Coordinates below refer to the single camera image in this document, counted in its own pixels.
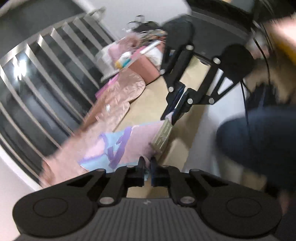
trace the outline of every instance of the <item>purple strap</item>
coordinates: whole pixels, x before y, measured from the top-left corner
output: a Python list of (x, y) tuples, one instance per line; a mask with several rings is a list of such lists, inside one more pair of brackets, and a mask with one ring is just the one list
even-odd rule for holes
[(108, 148), (108, 158), (110, 160), (109, 166), (112, 169), (115, 169), (116, 166), (119, 164), (119, 162), (120, 162), (120, 160), (121, 160), (121, 158), (122, 158), (122, 156), (124, 154), (124, 150), (125, 150), (126, 144), (127, 144), (128, 140), (129, 140), (130, 136), (131, 136), (131, 126), (127, 127), (124, 130), (123, 135), (118, 139), (116, 144), (118, 144), (120, 142), (121, 143), (120, 143), (120, 146), (119, 146), (114, 158), (110, 158), (111, 156), (113, 156), (113, 148), (112, 148), (112, 150), (110, 148)]

